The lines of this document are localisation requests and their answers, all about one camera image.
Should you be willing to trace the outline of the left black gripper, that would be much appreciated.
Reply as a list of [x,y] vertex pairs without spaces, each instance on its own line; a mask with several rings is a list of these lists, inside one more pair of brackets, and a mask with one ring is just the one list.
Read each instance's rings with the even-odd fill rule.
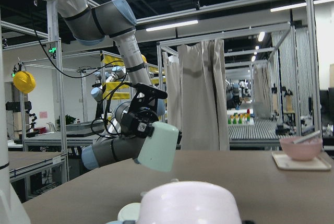
[[158,100],[166,99],[168,94],[153,85],[128,83],[136,89],[127,113],[121,117],[121,133],[124,136],[146,138],[152,133],[152,124],[158,121]]

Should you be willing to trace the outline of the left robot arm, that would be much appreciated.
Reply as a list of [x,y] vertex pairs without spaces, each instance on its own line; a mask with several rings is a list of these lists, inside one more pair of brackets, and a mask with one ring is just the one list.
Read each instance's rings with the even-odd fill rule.
[[73,36],[83,45],[95,45],[110,37],[116,43],[123,66],[114,66],[107,80],[92,91],[98,102],[111,101],[116,89],[107,91],[111,82],[116,87],[129,86],[136,93],[132,100],[120,104],[110,120],[103,113],[103,135],[83,149],[84,166],[93,170],[126,159],[157,171],[170,171],[175,155],[178,131],[158,119],[159,102],[166,92],[150,80],[136,38],[136,18],[125,0],[111,0],[90,7],[88,0],[44,0],[56,2],[57,10]]

